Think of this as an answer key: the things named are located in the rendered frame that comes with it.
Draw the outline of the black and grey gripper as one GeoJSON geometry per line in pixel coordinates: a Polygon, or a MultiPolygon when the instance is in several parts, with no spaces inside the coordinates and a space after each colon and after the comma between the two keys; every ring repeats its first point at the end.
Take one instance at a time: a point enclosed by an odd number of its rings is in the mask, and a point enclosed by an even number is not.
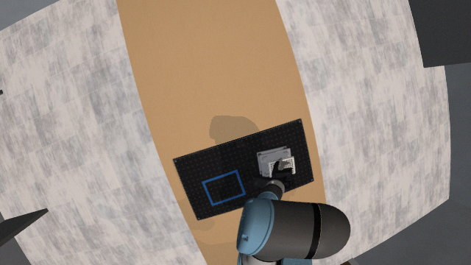
{"type": "Polygon", "coordinates": [[[280,158],[278,161],[275,162],[272,170],[271,180],[279,180],[285,186],[285,191],[289,191],[289,189],[293,186],[291,186],[291,184],[294,184],[291,170],[292,168],[284,168],[285,166],[289,165],[290,162],[282,161],[282,159],[283,158],[280,158]]]}

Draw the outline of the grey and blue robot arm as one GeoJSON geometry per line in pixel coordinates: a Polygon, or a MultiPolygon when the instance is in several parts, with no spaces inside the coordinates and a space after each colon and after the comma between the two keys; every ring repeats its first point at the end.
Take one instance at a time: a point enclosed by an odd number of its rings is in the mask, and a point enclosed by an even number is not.
{"type": "Polygon", "coordinates": [[[323,203],[281,200],[285,187],[271,179],[252,176],[253,185],[263,190],[244,205],[237,265],[312,265],[312,259],[330,257],[347,244],[350,222],[342,211],[323,203]]]}

